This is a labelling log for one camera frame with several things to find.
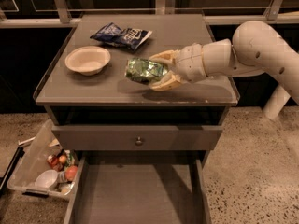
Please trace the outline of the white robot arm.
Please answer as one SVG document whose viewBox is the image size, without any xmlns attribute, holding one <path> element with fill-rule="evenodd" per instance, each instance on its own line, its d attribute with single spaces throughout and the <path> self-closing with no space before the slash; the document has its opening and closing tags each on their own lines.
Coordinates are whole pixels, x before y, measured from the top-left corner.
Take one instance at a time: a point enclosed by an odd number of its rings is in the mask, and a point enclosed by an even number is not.
<svg viewBox="0 0 299 224">
<path fill-rule="evenodd" d="M 151 81 L 155 91 L 167 91 L 183 83 L 195 83 L 214 76 L 250 77 L 266 73 L 277 83 L 263 108 L 275 119 L 289 99 L 299 104 L 299 53 L 271 26 L 262 21 L 239 25 L 232 39 L 205 45 L 192 44 L 150 57 L 170 71 L 159 81 Z"/>
</svg>

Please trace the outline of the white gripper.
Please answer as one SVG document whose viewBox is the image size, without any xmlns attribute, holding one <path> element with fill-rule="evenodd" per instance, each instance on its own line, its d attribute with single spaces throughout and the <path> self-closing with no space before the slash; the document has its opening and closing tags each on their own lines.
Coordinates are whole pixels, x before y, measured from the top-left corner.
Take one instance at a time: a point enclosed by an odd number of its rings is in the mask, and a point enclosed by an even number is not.
<svg viewBox="0 0 299 224">
<path fill-rule="evenodd" d="M 192 44 L 182 50 L 166 50 L 150 56 L 149 60 L 175 66 L 175 73 L 170 71 L 160 81 L 151 81 L 149 87 L 154 91 L 172 90 L 182 85 L 184 80 L 195 83 L 206 79 L 200 44 Z"/>
</svg>

